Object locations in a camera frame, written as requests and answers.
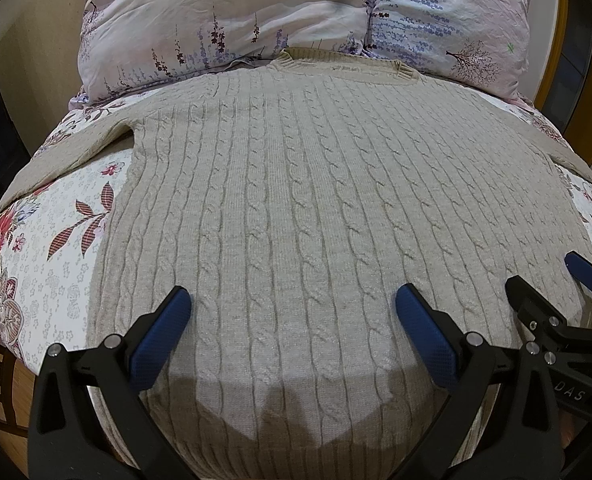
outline white floral bed sheet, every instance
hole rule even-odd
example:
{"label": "white floral bed sheet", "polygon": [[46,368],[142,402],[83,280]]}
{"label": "white floral bed sheet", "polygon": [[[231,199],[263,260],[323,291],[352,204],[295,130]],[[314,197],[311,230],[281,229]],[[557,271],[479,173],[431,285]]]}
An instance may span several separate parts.
{"label": "white floral bed sheet", "polygon": [[[157,91],[159,88],[101,107],[71,111],[36,155],[67,137],[84,135],[93,121]],[[476,92],[566,144],[540,112]],[[132,139],[121,140],[0,214],[0,341],[34,373],[38,373],[49,344],[63,342],[70,350],[86,344],[95,256],[114,197],[125,182],[131,152]],[[565,168],[558,170],[592,242],[592,184]]]}

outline beige cable knit sweater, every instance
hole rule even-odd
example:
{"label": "beige cable knit sweater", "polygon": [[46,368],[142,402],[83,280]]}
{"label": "beige cable knit sweater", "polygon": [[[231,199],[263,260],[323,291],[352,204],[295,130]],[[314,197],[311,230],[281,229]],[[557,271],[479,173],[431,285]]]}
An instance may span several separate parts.
{"label": "beige cable knit sweater", "polygon": [[563,263],[592,250],[551,158],[591,172],[457,85],[289,50],[116,111],[32,161],[1,206],[129,128],[88,342],[190,291],[191,325],[142,398],[201,476],[387,477],[444,399],[393,313],[405,282],[497,345],[520,344],[516,273],[592,325]]}

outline silver bolt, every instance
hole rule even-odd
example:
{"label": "silver bolt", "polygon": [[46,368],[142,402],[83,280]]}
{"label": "silver bolt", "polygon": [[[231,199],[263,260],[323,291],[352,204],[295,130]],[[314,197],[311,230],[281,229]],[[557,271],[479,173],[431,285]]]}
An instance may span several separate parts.
{"label": "silver bolt", "polygon": [[50,345],[49,348],[47,348],[47,355],[49,357],[55,357],[60,354],[61,350],[62,345],[60,343],[53,343],[53,345]]}
{"label": "silver bolt", "polygon": [[538,352],[540,352],[540,346],[538,346],[538,344],[535,343],[534,341],[529,341],[525,345],[525,349],[527,350],[527,352],[529,352],[532,355],[536,355]]}
{"label": "silver bolt", "polygon": [[116,346],[118,346],[121,341],[121,336],[119,336],[118,334],[111,334],[106,336],[102,344],[105,345],[106,348],[116,348]]}
{"label": "silver bolt", "polygon": [[465,338],[471,346],[481,346],[483,344],[483,336],[478,332],[469,332]]}

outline glass panel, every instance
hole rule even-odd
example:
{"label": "glass panel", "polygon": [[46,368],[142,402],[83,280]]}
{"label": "glass panel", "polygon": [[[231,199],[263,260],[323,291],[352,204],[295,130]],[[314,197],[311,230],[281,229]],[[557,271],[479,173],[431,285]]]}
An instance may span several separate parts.
{"label": "glass panel", "polygon": [[542,113],[563,133],[569,123],[576,102],[583,89],[583,75],[567,60],[560,56],[550,93],[542,107]]}
{"label": "glass panel", "polygon": [[562,53],[581,74],[587,74],[592,57],[592,4],[588,0],[569,0]]}

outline pillow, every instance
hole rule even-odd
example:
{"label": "pillow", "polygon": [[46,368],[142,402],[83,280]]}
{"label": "pillow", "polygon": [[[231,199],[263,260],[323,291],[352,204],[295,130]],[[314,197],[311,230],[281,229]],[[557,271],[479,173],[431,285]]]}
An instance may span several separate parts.
{"label": "pillow", "polygon": [[90,102],[262,64],[287,46],[360,54],[367,0],[85,0],[78,68]]}
{"label": "pillow", "polygon": [[367,54],[518,98],[528,0],[374,0]]}

